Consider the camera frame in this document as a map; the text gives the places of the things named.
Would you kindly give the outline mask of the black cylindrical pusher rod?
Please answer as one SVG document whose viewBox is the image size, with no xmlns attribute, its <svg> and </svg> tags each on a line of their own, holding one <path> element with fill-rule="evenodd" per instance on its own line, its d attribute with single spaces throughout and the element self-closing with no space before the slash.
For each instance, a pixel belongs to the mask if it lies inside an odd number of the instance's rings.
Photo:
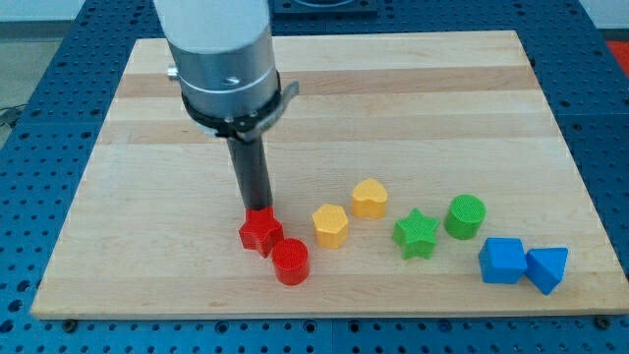
<svg viewBox="0 0 629 354">
<path fill-rule="evenodd" d="M 262 139 L 227 141 L 234 171 L 246 209 L 260 210 L 273 204 Z"/>
</svg>

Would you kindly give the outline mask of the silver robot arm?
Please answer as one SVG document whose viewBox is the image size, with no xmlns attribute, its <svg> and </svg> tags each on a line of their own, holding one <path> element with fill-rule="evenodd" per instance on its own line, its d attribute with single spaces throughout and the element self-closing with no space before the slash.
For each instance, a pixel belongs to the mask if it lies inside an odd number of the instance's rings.
<svg viewBox="0 0 629 354">
<path fill-rule="evenodd" d="M 184 106 L 226 140 L 245 208 L 272 204 L 262 134 L 285 108 L 266 0 L 154 0 Z"/>
</svg>

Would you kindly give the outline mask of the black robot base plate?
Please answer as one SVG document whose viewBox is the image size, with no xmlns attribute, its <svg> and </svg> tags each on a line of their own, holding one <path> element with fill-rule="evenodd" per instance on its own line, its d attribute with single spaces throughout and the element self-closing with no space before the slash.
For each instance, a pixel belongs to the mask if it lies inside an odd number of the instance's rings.
<svg viewBox="0 0 629 354">
<path fill-rule="evenodd" d="M 379 0 L 270 0 L 274 15 L 376 15 Z"/>
</svg>

